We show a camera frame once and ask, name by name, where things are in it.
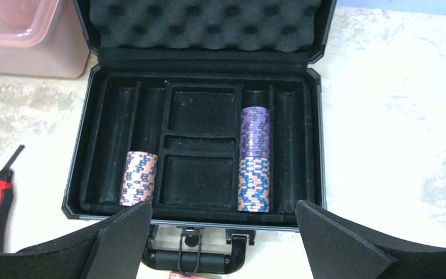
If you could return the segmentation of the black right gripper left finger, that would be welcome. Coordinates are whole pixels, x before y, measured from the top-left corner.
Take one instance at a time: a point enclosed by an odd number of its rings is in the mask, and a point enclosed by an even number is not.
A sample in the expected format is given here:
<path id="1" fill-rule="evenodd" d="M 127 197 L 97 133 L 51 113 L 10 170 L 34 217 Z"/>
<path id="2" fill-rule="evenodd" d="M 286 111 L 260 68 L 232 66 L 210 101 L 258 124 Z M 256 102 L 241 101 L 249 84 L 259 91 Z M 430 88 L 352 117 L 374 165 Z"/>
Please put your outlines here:
<path id="1" fill-rule="evenodd" d="M 134 206 L 62 237 L 0 253 L 0 278 L 136 278 L 152 207 Z"/>

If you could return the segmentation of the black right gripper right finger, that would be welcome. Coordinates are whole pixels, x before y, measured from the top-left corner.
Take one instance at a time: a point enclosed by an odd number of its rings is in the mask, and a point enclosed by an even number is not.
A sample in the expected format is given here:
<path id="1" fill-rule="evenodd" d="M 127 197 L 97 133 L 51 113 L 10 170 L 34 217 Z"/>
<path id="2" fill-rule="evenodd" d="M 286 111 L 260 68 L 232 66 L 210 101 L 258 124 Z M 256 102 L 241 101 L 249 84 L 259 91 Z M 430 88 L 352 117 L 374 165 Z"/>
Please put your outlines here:
<path id="1" fill-rule="evenodd" d="M 446 248 L 373 230 L 309 201 L 296 219 L 314 278 L 446 278 Z"/>

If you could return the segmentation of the black poker set case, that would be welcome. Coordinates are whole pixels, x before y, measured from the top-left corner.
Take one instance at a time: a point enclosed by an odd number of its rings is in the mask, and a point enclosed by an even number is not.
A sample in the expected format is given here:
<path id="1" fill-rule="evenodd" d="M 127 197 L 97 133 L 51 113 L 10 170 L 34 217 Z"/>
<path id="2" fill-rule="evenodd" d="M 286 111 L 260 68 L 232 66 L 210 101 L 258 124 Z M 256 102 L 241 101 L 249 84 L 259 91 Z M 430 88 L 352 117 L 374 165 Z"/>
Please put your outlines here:
<path id="1" fill-rule="evenodd" d="M 258 230 L 326 206 L 321 77 L 335 1 L 74 1 L 91 69 L 62 210 L 123 210 L 129 151 L 158 156 L 143 263 L 231 274 Z M 240 112 L 270 112 L 270 211 L 240 212 Z"/>

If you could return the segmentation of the purple poker chip stack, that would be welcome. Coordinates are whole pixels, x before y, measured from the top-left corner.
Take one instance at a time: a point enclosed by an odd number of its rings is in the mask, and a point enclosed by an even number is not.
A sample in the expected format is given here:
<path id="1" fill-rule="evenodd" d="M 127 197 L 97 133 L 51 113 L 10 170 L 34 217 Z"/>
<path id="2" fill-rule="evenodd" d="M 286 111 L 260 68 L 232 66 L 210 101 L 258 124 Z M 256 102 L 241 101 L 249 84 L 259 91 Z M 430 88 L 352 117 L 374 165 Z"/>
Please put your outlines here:
<path id="1" fill-rule="evenodd" d="M 240 157 L 270 158 L 270 112 L 249 106 L 240 112 Z"/>

